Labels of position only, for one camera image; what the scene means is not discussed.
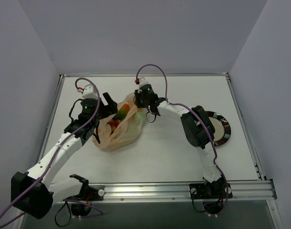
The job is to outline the fake mango green orange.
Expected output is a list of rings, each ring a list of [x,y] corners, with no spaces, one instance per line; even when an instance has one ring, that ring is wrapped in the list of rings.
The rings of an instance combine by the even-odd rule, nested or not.
[[[115,116],[112,118],[113,120],[120,120],[122,121],[127,116],[128,112],[130,111],[130,106],[128,104],[124,104]]]

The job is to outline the red fake lychee bunch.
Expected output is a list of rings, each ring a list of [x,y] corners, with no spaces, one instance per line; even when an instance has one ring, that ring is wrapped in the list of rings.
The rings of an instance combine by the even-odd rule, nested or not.
[[[113,133],[116,130],[116,128],[118,127],[120,123],[121,123],[121,120],[119,119],[117,120],[111,119],[110,121],[107,122],[107,124],[109,124],[111,127],[111,133]]]

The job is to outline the translucent orange plastic bag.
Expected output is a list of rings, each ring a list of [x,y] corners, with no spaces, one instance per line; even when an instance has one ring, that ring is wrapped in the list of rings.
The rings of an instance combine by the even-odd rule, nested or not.
[[[107,122],[115,115],[112,114],[100,120],[98,130],[94,132],[92,138],[97,148],[103,151],[113,151],[132,143],[139,136],[145,121],[145,112],[134,104],[134,97],[134,94],[130,93],[122,102],[118,103],[118,110],[124,104],[128,104],[130,111],[113,133],[111,133],[111,127]]]

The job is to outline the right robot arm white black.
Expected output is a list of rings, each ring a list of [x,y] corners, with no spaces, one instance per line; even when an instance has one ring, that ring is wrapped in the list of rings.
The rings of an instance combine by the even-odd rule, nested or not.
[[[215,128],[202,106],[193,108],[183,104],[169,103],[166,98],[158,97],[151,84],[137,83],[134,102],[138,108],[146,108],[154,116],[165,116],[182,124],[187,141],[195,148],[202,165],[205,193],[215,197],[227,181],[218,167],[217,152],[214,145]]]

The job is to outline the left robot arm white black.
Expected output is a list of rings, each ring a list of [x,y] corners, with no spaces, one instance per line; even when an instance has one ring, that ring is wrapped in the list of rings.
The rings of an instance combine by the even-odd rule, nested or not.
[[[54,147],[27,172],[17,172],[11,179],[11,203],[14,207],[43,218],[52,205],[68,198],[84,200],[91,188],[87,179],[73,174],[68,179],[52,183],[70,157],[92,137],[98,137],[100,120],[117,113],[117,103],[103,93],[107,104],[96,97],[83,98],[82,112],[65,129]]]

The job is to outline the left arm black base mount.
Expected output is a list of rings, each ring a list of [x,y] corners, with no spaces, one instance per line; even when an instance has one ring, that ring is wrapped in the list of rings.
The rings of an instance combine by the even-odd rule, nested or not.
[[[105,186],[94,185],[82,188],[81,199],[87,201],[103,201],[105,195]]]

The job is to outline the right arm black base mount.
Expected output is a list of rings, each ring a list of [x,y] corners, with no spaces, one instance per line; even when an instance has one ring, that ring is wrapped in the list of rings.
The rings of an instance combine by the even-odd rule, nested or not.
[[[233,198],[231,186],[228,183],[191,183],[189,184],[190,196],[194,199],[225,199]]]

